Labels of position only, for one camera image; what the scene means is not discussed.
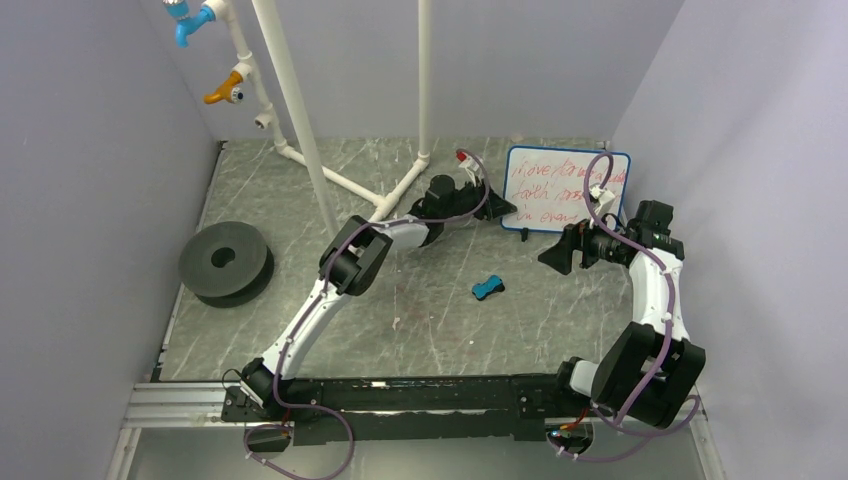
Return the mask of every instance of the metal frame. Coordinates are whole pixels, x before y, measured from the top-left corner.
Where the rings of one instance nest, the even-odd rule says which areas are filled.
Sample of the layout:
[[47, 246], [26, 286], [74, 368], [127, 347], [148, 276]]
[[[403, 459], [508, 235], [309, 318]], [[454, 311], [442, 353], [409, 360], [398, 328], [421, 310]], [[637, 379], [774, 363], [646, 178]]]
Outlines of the metal frame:
[[[522, 376], [511, 376], [510, 378], [521, 378]], [[545, 377], [553, 378], [553, 375], [536, 375], [537, 379], [545, 379]], [[451, 377], [434, 377], [436, 379], [448, 379]], [[453, 377], [454, 379], [466, 380], [463, 377]], [[370, 387], [374, 392], [385, 391], [391, 389], [392, 381], [398, 379], [327, 379], [324, 382], [335, 383], [338, 388], [339, 384], [361, 384], [363, 387]], [[320, 384], [320, 380], [303, 380], [304, 384], [316, 383]], [[262, 422], [225, 422], [221, 420], [221, 412], [225, 407], [227, 399], [226, 388], [238, 387], [237, 382], [158, 382], [158, 383], [139, 383], [133, 387], [133, 392], [130, 395], [127, 412], [124, 416], [124, 423], [120, 431], [118, 442], [115, 447], [115, 452], [112, 457], [112, 463], [109, 467], [107, 480], [126, 480], [129, 475], [130, 467], [135, 455], [136, 446], [138, 444], [141, 432], [145, 428], [249, 428], [256, 426]], [[446, 409], [386, 409], [376, 410], [372, 408], [348, 409], [343, 410], [345, 414], [351, 417], [368, 418], [373, 416], [375, 419], [381, 418], [385, 420], [386, 416], [404, 416], [413, 413], [428, 413], [434, 416], [443, 416], [450, 414], [469, 414], [470, 417], [478, 417], [487, 412], [503, 412], [500, 408], [509, 402], [517, 401], [519, 408], [525, 401], [524, 397], [518, 399], [504, 399], [502, 405], [492, 403], [488, 408], [483, 409], [468, 409], [468, 408], [446, 408]], [[682, 420], [684, 414], [678, 414], [677, 420]], [[573, 416], [544, 416], [538, 418], [537, 421], [543, 422], [545, 426], [559, 425], [574, 421]], [[589, 417], [585, 422], [589, 422], [593, 426], [601, 426], [603, 423], [600, 419]], [[640, 422], [627, 417], [627, 424], [639, 424]], [[697, 448], [698, 458], [704, 470], [704, 477], [707, 480], [725, 480], [725, 473], [721, 465], [721, 460], [713, 442], [712, 434], [707, 416], [702, 410], [699, 412], [690, 424], [690, 431], [694, 437]]]

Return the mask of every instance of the gray wall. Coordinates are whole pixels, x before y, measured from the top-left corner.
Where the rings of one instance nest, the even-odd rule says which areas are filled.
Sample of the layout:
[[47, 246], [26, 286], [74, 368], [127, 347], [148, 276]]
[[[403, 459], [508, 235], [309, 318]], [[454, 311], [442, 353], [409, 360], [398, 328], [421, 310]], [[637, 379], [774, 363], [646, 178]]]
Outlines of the gray wall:
[[0, 465], [103, 478], [215, 143], [139, 3], [0, 15]]
[[[261, 137], [253, 99], [202, 104], [236, 62], [226, 26], [189, 47], [158, 0], [142, 0], [216, 138]], [[192, 12], [200, 1], [189, 0]], [[291, 134], [251, 2], [236, 2], [273, 101]], [[683, 0], [433, 2], [436, 135], [610, 138]], [[318, 136], [418, 132], [415, 0], [278, 0]]]
[[730, 478], [844, 478], [848, 5], [688, 0], [613, 138], [675, 206]]

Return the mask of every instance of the white pvc pipe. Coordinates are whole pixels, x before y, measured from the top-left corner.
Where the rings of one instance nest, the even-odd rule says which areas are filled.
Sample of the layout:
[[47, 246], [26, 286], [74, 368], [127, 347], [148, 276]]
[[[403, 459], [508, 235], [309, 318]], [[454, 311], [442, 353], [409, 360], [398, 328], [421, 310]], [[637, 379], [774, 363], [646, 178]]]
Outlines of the white pvc pipe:
[[430, 0], [418, 0], [418, 159], [430, 161], [430, 45], [433, 11]]
[[406, 172], [406, 175], [400, 180], [394, 190], [391, 191], [388, 195], [386, 195], [385, 201], [377, 205], [377, 210], [374, 211], [374, 214], [371, 215], [371, 218], [368, 219], [369, 222], [379, 222], [380, 220], [386, 218], [386, 216], [397, 206], [400, 201], [400, 197], [409, 189], [412, 182], [418, 177], [418, 175], [427, 168], [427, 160], [426, 159], [418, 159], [415, 160], [415, 163], [412, 164], [412, 168]]
[[262, 82], [259, 65], [256, 64], [253, 52], [250, 51], [250, 47], [247, 45], [247, 39], [244, 38], [235, 6], [230, 0], [207, 0], [204, 4], [212, 8], [216, 18], [220, 18], [227, 24], [227, 29], [230, 31], [230, 37], [233, 39], [233, 46], [236, 48], [236, 55], [239, 62], [248, 66], [249, 73], [242, 76], [246, 76], [250, 80], [250, 83], [253, 84], [253, 90], [256, 92], [256, 100], [262, 107], [262, 113], [260, 115], [268, 116], [271, 119], [267, 123], [274, 135], [274, 146], [284, 148], [287, 145], [286, 137], [283, 136], [283, 131], [280, 129], [280, 120], [277, 116], [277, 111], [274, 109], [274, 104], [271, 103], [271, 99], [268, 97], [268, 91], [265, 90], [265, 83]]
[[[303, 158], [303, 155], [301, 155], [300, 152], [295, 150], [294, 147], [290, 145], [277, 150], [277, 153], [286, 158], [290, 158], [301, 165], [306, 165], [306, 160]], [[377, 195], [376, 193], [372, 192], [371, 190], [368, 190], [367, 188], [354, 182], [353, 180], [348, 180], [347, 178], [339, 175], [338, 173], [330, 170], [327, 167], [321, 168], [323, 169], [324, 176], [327, 177], [327, 180], [335, 183], [336, 185], [342, 188], [347, 189], [351, 193], [359, 195], [365, 200], [368, 200], [369, 202], [374, 204], [375, 207], [378, 207], [384, 203], [385, 199], [382, 196]]]
[[286, 105], [288, 105], [295, 135], [297, 135], [300, 147], [303, 149], [304, 163], [309, 171], [315, 196], [318, 198], [318, 209], [324, 218], [327, 233], [330, 238], [334, 238], [339, 231], [339, 222], [336, 218], [335, 207], [330, 199], [330, 190], [327, 186], [327, 179], [324, 178], [321, 159], [318, 155], [318, 146], [315, 144], [315, 137], [312, 135], [312, 126], [309, 124], [306, 106], [300, 93], [300, 84], [297, 81], [291, 52], [283, 34], [283, 25], [277, 13], [277, 5], [275, 0], [253, 0], [253, 8], [256, 10], [259, 28], [265, 37], [271, 63], [274, 65], [277, 80], [280, 82], [280, 89], [283, 91]]

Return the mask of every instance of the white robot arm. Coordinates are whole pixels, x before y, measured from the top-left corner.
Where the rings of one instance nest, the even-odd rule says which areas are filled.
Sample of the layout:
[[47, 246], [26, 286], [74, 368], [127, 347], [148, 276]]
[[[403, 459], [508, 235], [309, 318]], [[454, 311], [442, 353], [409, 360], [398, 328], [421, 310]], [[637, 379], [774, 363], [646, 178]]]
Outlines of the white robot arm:
[[479, 182], [466, 182], [457, 189], [451, 177], [437, 175], [430, 180], [424, 198], [400, 219], [375, 225], [352, 217], [321, 256], [319, 278], [294, 319], [261, 357], [242, 370], [242, 391], [263, 408], [275, 408], [275, 372], [279, 371], [280, 383], [286, 388], [333, 316], [351, 297], [371, 286], [390, 252], [430, 244], [444, 230], [444, 219], [474, 212], [477, 219], [493, 220], [516, 210]]
[[[628, 268], [633, 281], [633, 318], [600, 363], [574, 357], [558, 372], [561, 387], [600, 405], [619, 411], [645, 373], [646, 362], [656, 361], [666, 340], [670, 274], [674, 288], [671, 338], [668, 353], [657, 374], [637, 393], [627, 413], [649, 425], [666, 428], [689, 395], [706, 361], [705, 352], [689, 342], [680, 308], [680, 272], [683, 244], [670, 237], [671, 206], [643, 201], [636, 216], [618, 234], [639, 249], [627, 245], [589, 220], [567, 225], [559, 242], [539, 255], [539, 261], [563, 275], [571, 273], [572, 254], [582, 252], [581, 268], [598, 260]], [[651, 258], [660, 260], [665, 270]]]

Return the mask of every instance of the gray marble floor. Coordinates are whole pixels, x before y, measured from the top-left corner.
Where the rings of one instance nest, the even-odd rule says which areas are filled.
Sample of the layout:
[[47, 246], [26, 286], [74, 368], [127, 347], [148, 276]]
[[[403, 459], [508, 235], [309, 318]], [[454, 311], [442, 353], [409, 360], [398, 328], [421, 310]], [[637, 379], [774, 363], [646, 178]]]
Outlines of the gray marble floor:
[[[587, 139], [525, 139], [522, 144], [592, 148]], [[458, 181], [457, 147], [481, 153], [493, 188], [503, 188], [503, 138], [440, 138], [427, 171], [402, 199], [408, 211], [430, 177]], [[415, 159], [415, 139], [319, 140], [322, 161], [379, 193], [390, 191]], [[276, 256], [268, 289], [238, 308], [219, 310], [186, 291], [161, 378], [217, 379], [263, 352], [292, 319], [317, 276], [328, 236], [306, 169], [277, 155], [271, 142], [226, 144], [205, 224], [256, 226]], [[368, 218], [373, 207], [330, 184], [340, 222]], [[342, 310], [309, 352], [301, 377], [480, 375], [554, 372], [562, 360], [598, 361], [630, 319], [624, 268], [598, 263], [568, 277], [536, 261], [557, 240], [476, 220], [449, 226], [432, 245], [392, 254], [368, 292]], [[491, 274], [506, 292], [483, 302], [471, 286]]]

